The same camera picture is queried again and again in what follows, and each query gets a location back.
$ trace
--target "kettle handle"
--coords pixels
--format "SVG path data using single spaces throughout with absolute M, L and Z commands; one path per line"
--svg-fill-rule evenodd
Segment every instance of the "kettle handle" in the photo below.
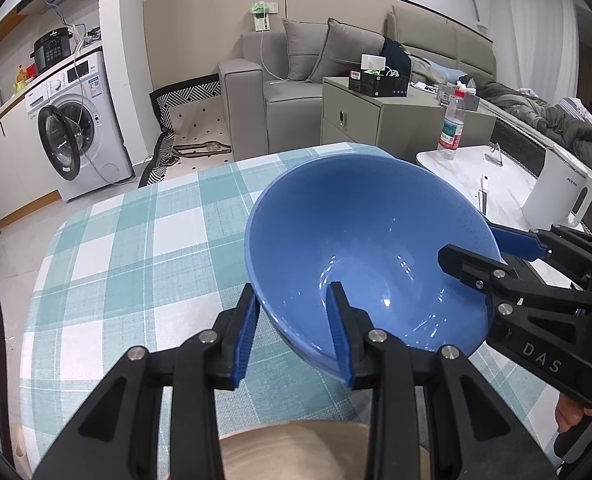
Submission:
M 587 212 L 589 208 L 589 204 L 591 203 L 592 199 L 592 176 L 588 174 L 584 179 L 584 187 L 587 188 L 587 194 L 584 196 L 584 200 L 580 204 L 578 208 L 578 212 L 573 215 L 573 220 L 570 222 L 569 227 L 576 227 L 584 217 L 584 214 Z

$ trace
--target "white curtain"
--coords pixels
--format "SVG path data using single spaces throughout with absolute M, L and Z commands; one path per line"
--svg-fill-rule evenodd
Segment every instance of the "white curtain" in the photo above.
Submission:
M 575 97 L 578 24 L 573 0 L 492 0 L 490 34 L 499 81 L 533 88 L 551 104 Z

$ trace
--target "beige wall panel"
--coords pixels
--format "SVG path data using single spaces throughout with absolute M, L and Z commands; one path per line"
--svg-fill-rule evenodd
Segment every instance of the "beige wall panel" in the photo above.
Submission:
M 325 23 L 328 18 L 384 33 L 385 17 L 400 0 L 287 0 L 287 17 L 297 22 Z
M 250 7 L 260 0 L 144 0 L 143 22 L 154 89 L 218 72 L 218 62 L 240 57 L 239 38 L 253 30 Z M 285 0 L 269 16 L 283 30 Z

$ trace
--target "electric kettle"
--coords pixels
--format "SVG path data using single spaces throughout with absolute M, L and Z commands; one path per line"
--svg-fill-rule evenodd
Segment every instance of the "electric kettle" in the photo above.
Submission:
M 587 193 L 573 214 L 583 189 Z M 576 227 L 592 199 L 592 176 L 586 167 L 562 148 L 547 148 L 544 168 L 522 206 L 522 214 L 534 229 L 551 229 L 552 224 Z

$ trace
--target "washing machine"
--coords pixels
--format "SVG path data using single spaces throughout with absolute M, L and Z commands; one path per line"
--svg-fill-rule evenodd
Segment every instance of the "washing machine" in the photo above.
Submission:
M 133 174 L 109 94 L 102 51 L 36 85 L 25 96 L 38 122 L 45 156 L 60 176 L 63 200 L 116 184 Z

